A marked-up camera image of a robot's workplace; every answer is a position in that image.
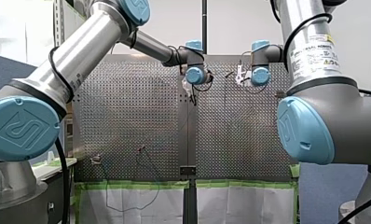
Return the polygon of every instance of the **metal pole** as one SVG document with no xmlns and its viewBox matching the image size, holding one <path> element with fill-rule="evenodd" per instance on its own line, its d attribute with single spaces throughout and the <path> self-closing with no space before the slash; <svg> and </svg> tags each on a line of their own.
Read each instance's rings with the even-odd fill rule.
<svg viewBox="0 0 371 224">
<path fill-rule="evenodd" d="M 202 46 L 203 54 L 208 53 L 208 0 L 202 0 Z"/>
</svg>

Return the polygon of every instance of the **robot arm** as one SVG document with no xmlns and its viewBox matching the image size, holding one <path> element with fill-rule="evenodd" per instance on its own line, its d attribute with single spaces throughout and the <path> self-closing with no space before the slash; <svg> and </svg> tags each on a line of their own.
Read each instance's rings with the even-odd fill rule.
<svg viewBox="0 0 371 224">
<path fill-rule="evenodd" d="M 371 164 L 371 97 L 362 97 L 357 83 L 341 73 L 328 27 L 326 10 L 343 2 L 275 2 L 293 80 L 279 104 L 278 129 L 282 145 L 299 161 Z"/>
<path fill-rule="evenodd" d="M 103 0 L 91 16 L 31 75 L 0 90 L 0 161 L 25 161 L 55 142 L 66 103 L 117 41 L 156 58 L 165 66 L 187 64 L 191 84 L 208 83 L 200 42 L 172 49 L 137 32 L 150 16 L 147 0 Z"/>
</svg>

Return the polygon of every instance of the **perforated metal panel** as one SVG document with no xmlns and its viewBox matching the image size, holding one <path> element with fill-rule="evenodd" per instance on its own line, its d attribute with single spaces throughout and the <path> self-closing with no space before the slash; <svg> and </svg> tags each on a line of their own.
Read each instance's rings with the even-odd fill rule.
<svg viewBox="0 0 371 224">
<path fill-rule="evenodd" d="M 237 61 L 213 60 L 208 65 L 217 74 L 237 66 Z M 290 79 L 281 64 L 271 64 L 270 72 L 272 80 L 263 91 L 240 88 L 234 77 L 216 76 L 212 88 L 199 95 L 198 178 L 290 178 L 292 160 L 277 134 L 280 99 L 275 97 L 290 87 Z"/>
<path fill-rule="evenodd" d="M 288 180 L 292 161 L 277 135 L 275 94 L 289 88 L 289 77 L 272 64 L 272 81 L 253 94 L 261 88 L 244 89 L 234 77 L 224 78 L 238 61 L 239 56 L 206 57 L 214 83 L 193 107 L 185 103 L 177 67 L 147 57 L 106 57 L 75 101 L 76 181 L 152 180 L 151 169 L 136 162 L 141 146 L 161 180 L 178 180 L 180 165 L 187 164 L 197 165 L 197 178 Z M 92 165 L 98 154 L 102 165 Z M 146 158 L 142 164 L 150 165 Z"/>
<path fill-rule="evenodd" d="M 131 56 L 106 59 L 92 72 L 76 100 L 79 133 L 76 181 L 153 179 L 146 146 L 162 180 L 178 179 L 178 68 Z M 90 158 L 102 154 L 102 165 Z"/>
</svg>

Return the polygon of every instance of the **label sticker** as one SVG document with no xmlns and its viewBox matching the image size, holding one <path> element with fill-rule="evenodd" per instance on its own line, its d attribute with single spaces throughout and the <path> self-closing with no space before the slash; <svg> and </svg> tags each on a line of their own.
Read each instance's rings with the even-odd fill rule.
<svg viewBox="0 0 371 224">
<path fill-rule="evenodd" d="M 331 42 L 334 44 L 334 39 L 330 35 L 311 35 L 309 37 L 309 42 Z"/>
<path fill-rule="evenodd" d="M 340 72 L 334 44 L 329 35 L 314 35 L 311 43 L 293 50 L 290 54 L 294 78 L 310 76 L 322 70 Z"/>
</svg>

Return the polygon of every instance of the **blue joint cap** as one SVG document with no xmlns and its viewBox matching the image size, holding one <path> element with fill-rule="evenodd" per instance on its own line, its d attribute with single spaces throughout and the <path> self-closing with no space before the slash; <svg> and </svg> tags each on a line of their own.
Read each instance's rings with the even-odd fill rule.
<svg viewBox="0 0 371 224">
<path fill-rule="evenodd" d="M 198 67 L 190 67 L 185 73 L 186 81 L 189 84 L 200 85 L 205 82 L 205 74 Z"/>
<path fill-rule="evenodd" d="M 301 98 L 281 100 L 277 112 L 284 149 L 298 161 L 329 164 L 334 160 L 332 136 L 317 111 Z"/>
<path fill-rule="evenodd" d="M 200 40 L 190 40 L 185 43 L 185 46 L 189 49 L 195 49 L 199 51 L 203 51 L 202 41 Z"/>
<path fill-rule="evenodd" d="M 33 97 L 0 100 L 0 161 L 27 161 L 55 143 L 60 131 L 57 113 Z"/>
<path fill-rule="evenodd" d="M 265 86 L 270 81 L 270 72 L 266 66 L 255 68 L 251 77 L 254 86 Z"/>
<path fill-rule="evenodd" d="M 252 44 L 252 52 L 258 51 L 266 46 L 269 46 L 270 42 L 268 40 L 257 40 Z"/>
<path fill-rule="evenodd" d="M 148 4 L 148 0 L 117 1 L 135 25 L 142 26 L 150 20 L 150 5 Z"/>
</svg>

